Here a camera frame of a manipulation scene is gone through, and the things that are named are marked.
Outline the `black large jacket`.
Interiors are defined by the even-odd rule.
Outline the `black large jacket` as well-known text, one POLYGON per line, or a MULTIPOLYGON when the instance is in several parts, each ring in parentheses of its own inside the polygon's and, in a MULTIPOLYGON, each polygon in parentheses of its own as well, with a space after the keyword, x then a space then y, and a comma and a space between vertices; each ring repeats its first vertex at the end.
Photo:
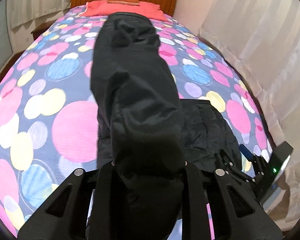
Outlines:
POLYGON ((145 16, 108 16, 95 42, 90 89, 98 105, 96 184, 89 239, 210 239, 203 173, 225 153, 241 166, 236 137, 203 100, 179 99, 145 16))

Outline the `colourful polka dot bedspread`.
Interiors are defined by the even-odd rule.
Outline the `colourful polka dot bedspread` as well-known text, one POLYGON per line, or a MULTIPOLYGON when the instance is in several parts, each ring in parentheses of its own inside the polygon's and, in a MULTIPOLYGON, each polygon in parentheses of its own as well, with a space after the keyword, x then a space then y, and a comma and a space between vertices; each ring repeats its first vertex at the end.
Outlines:
MULTIPOLYGON (((76 168, 96 168, 97 105, 90 91, 95 38, 106 16, 71 9, 40 35, 0 83, 0 219, 13 235, 76 168)), ((181 98, 209 100, 237 141, 272 149, 246 86, 177 20, 153 20, 160 56, 181 98)))

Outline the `cream curtain beside bed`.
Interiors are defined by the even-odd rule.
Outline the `cream curtain beside bed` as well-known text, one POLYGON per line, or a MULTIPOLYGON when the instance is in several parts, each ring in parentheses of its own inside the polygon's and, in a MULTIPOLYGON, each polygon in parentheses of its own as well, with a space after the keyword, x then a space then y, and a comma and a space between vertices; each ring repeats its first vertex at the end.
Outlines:
POLYGON ((289 198, 273 212, 289 230, 300 218, 300 1, 214 0, 199 34, 245 79, 275 144, 294 149, 285 170, 289 198))

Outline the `dark wooden nightstand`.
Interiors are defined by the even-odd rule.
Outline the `dark wooden nightstand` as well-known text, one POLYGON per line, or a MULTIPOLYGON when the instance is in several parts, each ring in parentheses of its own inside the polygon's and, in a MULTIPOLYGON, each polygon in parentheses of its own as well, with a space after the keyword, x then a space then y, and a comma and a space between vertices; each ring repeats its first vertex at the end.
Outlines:
POLYGON ((40 35, 42 35, 42 33, 46 32, 54 23, 55 23, 55 21, 49 21, 46 23, 42 23, 37 28, 35 28, 31 32, 31 34, 33 36, 33 40, 35 41, 40 35))

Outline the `red pillow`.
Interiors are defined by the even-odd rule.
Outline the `red pillow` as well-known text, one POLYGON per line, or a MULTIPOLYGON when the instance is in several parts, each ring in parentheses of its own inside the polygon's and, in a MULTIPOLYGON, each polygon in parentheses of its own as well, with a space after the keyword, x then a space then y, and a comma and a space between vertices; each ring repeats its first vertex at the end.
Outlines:
POLYGON ((168 21, 165 14, 160 9, 160 5, 148 2, 139 2, 138 5, 127 5, 108 3, 106 0, 92 1, 85 5, 85 11, 81 13, 81 16, 109 16, 116 12, 130 12, 154 20, 168 21))

